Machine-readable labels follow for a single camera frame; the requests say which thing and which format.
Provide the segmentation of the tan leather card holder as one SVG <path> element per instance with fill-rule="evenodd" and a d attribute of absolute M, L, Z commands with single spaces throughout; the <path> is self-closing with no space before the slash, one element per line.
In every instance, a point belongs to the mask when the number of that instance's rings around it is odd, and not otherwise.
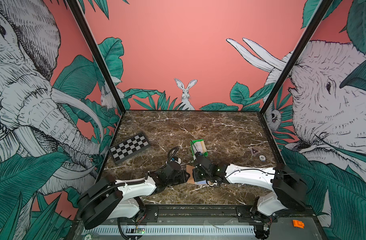
<path fill-rule="evenodd" d="M 201 168 L 195 166 L 186 165 L 186 172 L 190 174 L 187 180 L 188 184 L 192 185 L 206 185 L 209 180 L 209 174 Z"/>

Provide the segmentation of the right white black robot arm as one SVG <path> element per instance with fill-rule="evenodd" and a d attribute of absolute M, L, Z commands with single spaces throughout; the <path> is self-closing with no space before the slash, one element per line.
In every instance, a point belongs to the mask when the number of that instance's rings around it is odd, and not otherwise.
<path fill-rule="evenodd" d="M 278 163 L 274 168 L 251 168 L 234 164 L 214 164 L 202 153 L 195 153 L 193 179 L 196 182 L 209 181 L 213 184 L 247 184 L 270 190 L 264 197 L 258 197 L 251 209 L 264 216 L 289 209 L 302 212 L 306 208 L 307 185 L 299 174 L 287 165 Z"/>

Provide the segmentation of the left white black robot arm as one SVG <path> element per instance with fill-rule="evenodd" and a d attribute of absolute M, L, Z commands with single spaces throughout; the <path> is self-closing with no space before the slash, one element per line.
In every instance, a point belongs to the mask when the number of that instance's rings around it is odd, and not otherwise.
<path fill-rule="evenodd" d="M 138 197 L 161 193 L 167 187 L 186 183 L 189 178 L 190 174 L 177 162 L 147 172 L 145 177 L 136 180 L 116 180 L 108 175 L 79 196 L 76 219 L 90 230 L 107 219 L 132 218 L 141 209 Z"/>

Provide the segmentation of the green plastic card tray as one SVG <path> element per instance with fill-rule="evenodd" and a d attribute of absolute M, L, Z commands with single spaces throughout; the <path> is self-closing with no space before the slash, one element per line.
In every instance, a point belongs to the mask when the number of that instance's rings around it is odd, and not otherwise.
<path fill-rule="evenodd" d="M 200 153 L 202 156 L 205 157 L 208 156 L 208 152 L 203 139 L 190 141 L 190 147 L 194 160 L 196 160 L 196 153 Z"/>

